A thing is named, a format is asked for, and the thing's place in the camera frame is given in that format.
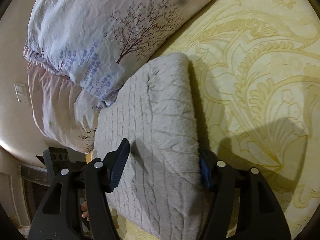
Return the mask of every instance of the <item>white pillowcase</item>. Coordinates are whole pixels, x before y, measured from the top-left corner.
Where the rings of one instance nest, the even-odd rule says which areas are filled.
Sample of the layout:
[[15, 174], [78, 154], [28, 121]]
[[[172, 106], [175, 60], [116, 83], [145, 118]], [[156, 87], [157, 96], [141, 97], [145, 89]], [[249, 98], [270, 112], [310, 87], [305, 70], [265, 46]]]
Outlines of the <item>white pillowcase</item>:
[[33, 117], [41, 133], [65, 147], [88, 152], [104, 103], [67, 77], [55, 76], [32, 63], [28, 65], [28, 83]]

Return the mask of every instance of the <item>black clamp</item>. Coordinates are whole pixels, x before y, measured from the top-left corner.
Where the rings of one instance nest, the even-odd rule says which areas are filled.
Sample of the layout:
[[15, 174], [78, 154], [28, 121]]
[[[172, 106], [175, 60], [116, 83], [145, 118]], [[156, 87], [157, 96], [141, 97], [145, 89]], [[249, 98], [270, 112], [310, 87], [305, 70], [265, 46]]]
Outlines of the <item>black clamp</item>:
[[200, 150], [203, 183], [214, 192], [211, 210], [200, 240], [226, 239], [235, 188], [240, 188], [236, 234], [229, 240], [291, 240], [282, 209], [257, 168], [242, 171]]
[[83, 235], [78, 201], [78, 189], [85, 189], [93, 239], [119, 240], [105, 192], [118, 186], [129, 153], [129, 141], [123, 139], [103, 161], [95, 158], [80, 170], [72, 171], [70, 166], [57, 173], [36, 211], [28, 239], [90, 239]]

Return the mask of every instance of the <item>pillow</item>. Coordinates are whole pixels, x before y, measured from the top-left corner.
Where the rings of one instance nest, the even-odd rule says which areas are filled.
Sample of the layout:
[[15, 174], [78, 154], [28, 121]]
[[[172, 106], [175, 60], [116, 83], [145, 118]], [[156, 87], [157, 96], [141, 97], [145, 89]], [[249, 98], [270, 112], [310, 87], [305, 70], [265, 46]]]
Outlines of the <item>pillow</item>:
[[107, 105], [210, 0], [36, 0], [24, 57]]
[[88, 152], [103, 102], [71, 82], [29, 63], [33, 117], [44, 136], [78, 152]]
[[201, 191], [196, 120], [182, 53], [140, 68], [102, 109], [94, 157], [103, 159], [122, 138], [131, 153], [119, 186], [107, 194], [118, 212], [162, 240], [194, 240], [209, 211]]

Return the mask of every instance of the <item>beige wall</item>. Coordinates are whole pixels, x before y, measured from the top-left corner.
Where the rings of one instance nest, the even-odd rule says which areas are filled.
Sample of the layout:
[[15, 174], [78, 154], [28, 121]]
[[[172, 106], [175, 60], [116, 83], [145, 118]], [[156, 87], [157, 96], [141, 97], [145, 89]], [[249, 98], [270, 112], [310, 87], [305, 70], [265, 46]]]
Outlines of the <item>beige wall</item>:
[[11, 194], [10, 176], [0, 172], [0, 203], [8, 217], [17, 220]]
[[0, 147], [0, 172], [9, 176], [17, 176], [18, 160]]
[[50, 146], [36, 127], [32, 107], [19, 104], [14, 82], [28, 84], [23, 47], [28, 20], [35, 0], [13, 0], [0, 20], [0, 146], [17, 159], [41, 166], [35, 155]]

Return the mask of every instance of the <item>yellow bedspread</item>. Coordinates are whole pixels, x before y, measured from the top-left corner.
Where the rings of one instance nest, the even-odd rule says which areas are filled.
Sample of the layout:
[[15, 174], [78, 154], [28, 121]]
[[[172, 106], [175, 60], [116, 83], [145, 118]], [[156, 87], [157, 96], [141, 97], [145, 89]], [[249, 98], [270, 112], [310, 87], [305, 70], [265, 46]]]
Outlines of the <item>yellow bedspread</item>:
[[[155, 55], [188, 55], [201, 147], [258, 166], [293, 238], [320, 203], [319, 35], [307, 0], [214, 0]], [[123, 239], [154, 238], [113, 217]]]

